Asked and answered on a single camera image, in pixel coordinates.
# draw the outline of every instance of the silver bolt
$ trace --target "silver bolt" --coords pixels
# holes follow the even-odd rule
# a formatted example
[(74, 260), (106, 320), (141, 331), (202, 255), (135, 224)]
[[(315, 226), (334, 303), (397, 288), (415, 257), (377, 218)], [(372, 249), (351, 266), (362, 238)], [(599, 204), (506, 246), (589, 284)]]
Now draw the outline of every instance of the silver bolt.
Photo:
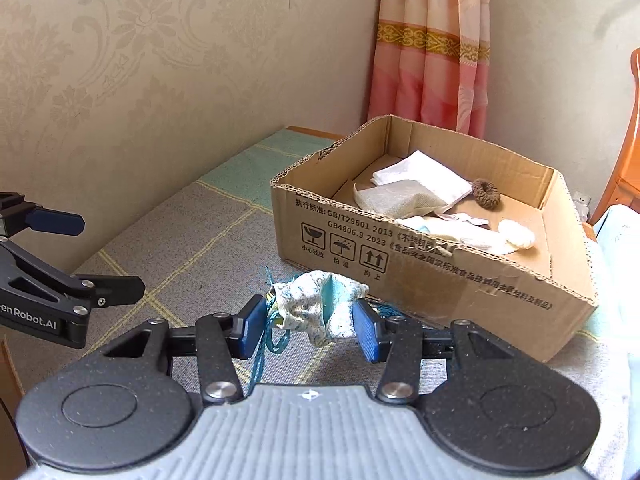
[(414, 394), (414, 388), (407, 383), (387, 383), (382, 386), (382, 394), (387, 399), (406, 399)]
[(78, 316), (86, 316), (89, 311), (82, 305), (76, 305), (74, 307), (74, 312), (78, 314)]
[(215, 381), (204, 389), (204, 392), (213, 399), (227, 399), (237, 391), (236, 385), (228, 381)]

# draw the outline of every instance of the gold curtain trim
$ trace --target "gold curtain trim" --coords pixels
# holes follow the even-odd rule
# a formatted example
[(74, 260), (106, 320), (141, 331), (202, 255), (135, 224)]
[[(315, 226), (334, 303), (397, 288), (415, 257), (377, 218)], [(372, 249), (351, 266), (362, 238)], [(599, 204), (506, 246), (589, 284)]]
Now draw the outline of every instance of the gold curtain trim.
[(391, 43), (406, 48), (418, 48), (432, 54), (466, 59), (477, 63), (488, 61), (491, 49), (489, 44), (481, 41), (477, 46), (454, 34), (437, 30), (436, 28), (414, 27), (406, 23), (378, 22), (377, 41)]

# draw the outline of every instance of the light blue bedding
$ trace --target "light blue bedding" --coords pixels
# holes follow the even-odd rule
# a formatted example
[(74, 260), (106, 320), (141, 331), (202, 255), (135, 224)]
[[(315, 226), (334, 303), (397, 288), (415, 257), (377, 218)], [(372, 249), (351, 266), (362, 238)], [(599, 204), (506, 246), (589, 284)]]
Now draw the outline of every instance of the light blue bedding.
[(631, 373), (628, 449), (623, 478), (640, 470), (640, 215), (624, 205), (610, 207), (594, 226), (616, 298), (622, 328), (620, 343), (628, 350)]

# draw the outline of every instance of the brown hair tie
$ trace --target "brown hair tie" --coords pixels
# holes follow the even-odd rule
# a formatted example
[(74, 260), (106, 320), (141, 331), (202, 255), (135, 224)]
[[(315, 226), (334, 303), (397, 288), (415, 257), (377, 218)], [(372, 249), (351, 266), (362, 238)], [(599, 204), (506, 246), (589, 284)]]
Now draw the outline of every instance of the brown hair tie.
[(478, 205), (485, 209), (495, 209), (500, 203), (500, 193), (497, 187), (485, 178), (477, 178), (474, 180), (471, 185), (471, 193), (476, 199), (476, 202), (478, 202)]

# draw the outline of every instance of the wall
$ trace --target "wall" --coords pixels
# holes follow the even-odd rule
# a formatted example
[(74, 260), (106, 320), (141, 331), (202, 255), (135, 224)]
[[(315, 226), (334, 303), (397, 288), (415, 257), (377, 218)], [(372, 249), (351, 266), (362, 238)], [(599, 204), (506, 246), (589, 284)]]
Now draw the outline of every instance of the wall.
[(491, 0), (485, 138), (604, 191), (633, 105), (640, 0)]
[(0, 189), (87, 222), (16, 241), (70, 270), (283, 126), (353, 131), (378, 1), (0, 0)]

